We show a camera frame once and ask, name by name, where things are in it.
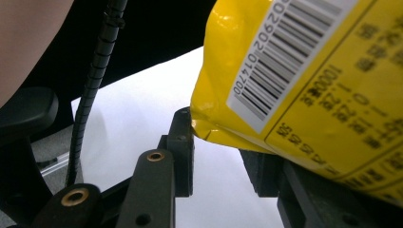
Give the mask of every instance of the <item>black cable clip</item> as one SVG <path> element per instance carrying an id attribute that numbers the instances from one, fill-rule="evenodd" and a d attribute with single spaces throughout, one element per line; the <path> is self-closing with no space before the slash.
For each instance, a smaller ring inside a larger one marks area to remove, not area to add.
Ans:
<path id="1" fill-rule="evenodd" d="M 119 29 L 124 29 L 125 28 L 125 19 L 121 17 L 111 17 L 107 13 L 104 12 L 104 20 L 105 23 L 108 25 L 119 28 Z"/>

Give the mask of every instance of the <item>yellow package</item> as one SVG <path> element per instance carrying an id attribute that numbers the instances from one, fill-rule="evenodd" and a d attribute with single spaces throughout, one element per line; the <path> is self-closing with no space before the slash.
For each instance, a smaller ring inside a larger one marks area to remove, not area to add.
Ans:
<path id="1" fill-rule="evenodd" d="M 219 0 L 198 137 L 276 153 L 403 207 L 403 1 Z"/>

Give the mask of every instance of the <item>barcode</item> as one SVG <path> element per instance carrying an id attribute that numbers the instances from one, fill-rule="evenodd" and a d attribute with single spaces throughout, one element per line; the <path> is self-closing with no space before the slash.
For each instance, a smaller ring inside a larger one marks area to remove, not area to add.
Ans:
<path id="1" fill-rule="evenodd" d="M 354 2 L 274 1 L 227 105 L 260 132 Z"/>

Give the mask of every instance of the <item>gray surface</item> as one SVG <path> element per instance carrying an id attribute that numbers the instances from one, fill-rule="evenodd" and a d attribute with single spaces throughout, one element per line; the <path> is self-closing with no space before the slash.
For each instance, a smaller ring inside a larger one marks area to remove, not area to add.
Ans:
<path id="1" fill-rule="evenodd" d="M 71 130 L 72 126 L 44 138 L 41 141 L 34 142 L 31 146 L 35 159 L 38 162 L 43 162 L 67 153 L 70 147 Z M 66 173 L 67 167 L 63 167 L 45 177 L 45 182 L 53 194 L 59 192 L 64 187 Z M 81 168 L 76 182 L 83 182 Z M 15 223 L 0 211 L 0 228 L 6 228 L 13 224 Z"/>

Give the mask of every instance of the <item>screw hole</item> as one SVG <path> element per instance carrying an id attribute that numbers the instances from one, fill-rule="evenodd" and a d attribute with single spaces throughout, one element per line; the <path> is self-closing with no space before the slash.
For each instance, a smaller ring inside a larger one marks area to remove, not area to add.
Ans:
<path id="1" fill-rule="evenodd" d="M 146 226 L 150 222 L 151 216 L 149 216 L 148 214 L 142 214 L 136 218 L 136 224 L 139 226 Z"/>
<path id="2" fill-rule="evenodd" d="M 147 156 L 147 159 L 151 162 L 158 162 L 163 159 L 164 155 L 160 152 L 155 152 Z"/>
<path id="3" fill-rule="evenodd" d="M 75 206 L 84 202 L 89 196 L 88 189 L 76 188 L 69 191 L 62 198 L 62 205 L 65 207 Z"/>
<path id="4" fill-rule="evenodd" d="M 358 226 L 359 221 L 358 219 L 353 216 L 353 215 L 343 215 L 343 221 L 351 226 Z"/>
<path id="5" fill-rule="evenodd" d="M 82 197 L 83 197 L 83 193 L 77 192 L 77 193 L 74 193 L 73 195 L 69 196 L 68 200 L 75 201 L 75 200 L 81 199 Z"/>

